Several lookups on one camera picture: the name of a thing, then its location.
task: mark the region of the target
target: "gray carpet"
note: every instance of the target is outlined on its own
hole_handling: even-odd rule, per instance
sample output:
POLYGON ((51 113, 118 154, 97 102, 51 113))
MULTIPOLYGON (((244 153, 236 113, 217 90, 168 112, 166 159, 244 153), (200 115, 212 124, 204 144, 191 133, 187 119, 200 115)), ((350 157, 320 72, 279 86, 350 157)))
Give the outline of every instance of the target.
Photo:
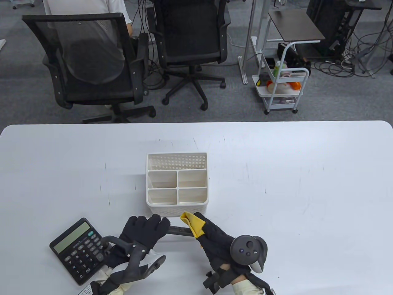
MULTIPOLYGON (((390 0, 381 0, 382 11, 365 11, 356 28, 358 36, 381 29, 390 0)), ((126 1, 130 17, 136 11, 136 0, 126 1)), ((234 1, 228 4, 232 24, 228 32, 234 44, 244 45, 249 22, 251 1, 234 1)), ((61 124, 80 123, 82 118, 99 115, 107 110, 103 106, 79 106, 72 110, 60 108, 53 97, 49 72, 41 64, 44 51, 33 33, 21 21, 23 14, 42 14, 43 5, 36 0, 36 7, 21 6, 12 10, 9 1, 0 0, 0 39, 7 43, 0 51, 0 131, 11 124, 61 124)), ((136 18, 134 31, 140 30, 136 18)), ((237 61, 242 48, 228 44, 225 64, 237 61)), ((378 66, 383 57, 379 52, 372 66, 378 66)), ((179 91, 168 106, 161 104, 165 93, 177 82, 171 78, 164 89, 151 91, 138 106, 154 105, 157 117, 143 116, 133 122, 224 122, 224 121, 312 121, 312 120, 385 120, 393 124, 393 76, 386 66, 371 78, 336 78, 316 70, 312 71, 305 94, 299 103, 299 112, 272 111, 263 113, 263 103, 252 83, 243 85, 238 66, 204 66, 206 73, 225 76, 226 89, 219 83, 202 82, 209 99, 209 109, 199 109, 202 100, 196 90, 186 86, 179 91)), ((248 61, 247 74, 257 73, 255 58, 248 61)))

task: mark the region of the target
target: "chair seat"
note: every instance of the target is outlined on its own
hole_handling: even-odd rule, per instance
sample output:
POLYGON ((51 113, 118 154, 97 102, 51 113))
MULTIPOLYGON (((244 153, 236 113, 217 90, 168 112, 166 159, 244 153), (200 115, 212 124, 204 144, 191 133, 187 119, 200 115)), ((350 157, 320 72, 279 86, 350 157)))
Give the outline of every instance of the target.
POLYGON ((134 100, 134 92, 129 81, 130 75, 126 66, 115 80, 98 85, 83 82, 75 78, 68 69, 66 71, 66 100, 70 103, 105 105, 114 103, 114 99, 119 99, 117 103, 134 100))

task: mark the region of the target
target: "calculator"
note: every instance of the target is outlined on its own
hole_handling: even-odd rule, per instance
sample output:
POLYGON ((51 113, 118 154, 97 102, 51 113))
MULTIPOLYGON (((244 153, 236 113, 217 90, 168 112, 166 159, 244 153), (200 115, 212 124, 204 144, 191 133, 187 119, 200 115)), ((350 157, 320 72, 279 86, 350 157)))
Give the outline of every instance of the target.
POLYGON ((86 218, 81 218, 53 242, 56 254, 78 285, 83 285, 104 265, 102 236, 86 218))

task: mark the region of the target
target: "calculator display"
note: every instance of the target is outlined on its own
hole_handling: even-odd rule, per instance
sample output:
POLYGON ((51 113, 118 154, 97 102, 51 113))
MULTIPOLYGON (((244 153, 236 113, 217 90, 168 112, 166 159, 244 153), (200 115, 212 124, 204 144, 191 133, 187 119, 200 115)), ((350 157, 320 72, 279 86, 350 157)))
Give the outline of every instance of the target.
POLYGON ((86 232, 90 226, 84 222, 80 226, 78 226, 72 233, 66 236, 62 241, 60 241, 56 246, 54 246, 54 250, 57 253, 60 253, 64 249, 66 249, 69 245, 71 245, 77 238, 79 238, 84 232, 86 232))

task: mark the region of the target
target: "chair base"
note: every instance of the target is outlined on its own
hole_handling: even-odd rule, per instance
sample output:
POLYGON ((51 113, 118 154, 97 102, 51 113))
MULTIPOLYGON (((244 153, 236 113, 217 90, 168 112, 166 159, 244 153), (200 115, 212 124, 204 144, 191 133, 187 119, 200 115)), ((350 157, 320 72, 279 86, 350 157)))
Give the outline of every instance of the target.
POLYGON ((82 120, 84 124, 88 123, 99 123, 108 122, 111 123, 131 123, 127 118, 141 116, 143 114, 149 114, 149 117, 154 118, 156 116, 156 109, 154 106, 140 107, 138 109, 131 109, 126 111, 121 111, 118 104, 112 105, 113 114, 112 115, 102 115, 97 117, 92 117, 82 120))
POLYGON ((202 90, 202 87, 200 86, 198 80, 205 80, 205 81, 221 81, 220 88, 224 89, 226 87, 225 83, 225 78, 220 77, 220 76, 213 76, 213 75, 207 75, 207 74, 200 74, 200 73, 195 73, 195 70, 197 66, 189 66, 189 73, 183 73, 183 72, 174 72, 174 71, 165 71, 164 75, 166 75, 166 79, 168 79, 168 75, 171 76, 176 76, 183 78, 175 87, 173 87, 166 95, 165 98, 162 100, 163 105, 168 105, 169 104, 169 98, 174 95, 176 92, 178 92, 181 88, 183 88, 185 85, 188 83, 193 83, 196 90, 198 91, 199 95, 203 99, 203 104, 200 106, 200 109, 202 111, 205 111, 208 109, 208 99, 205 95, 205 93, 202 90))

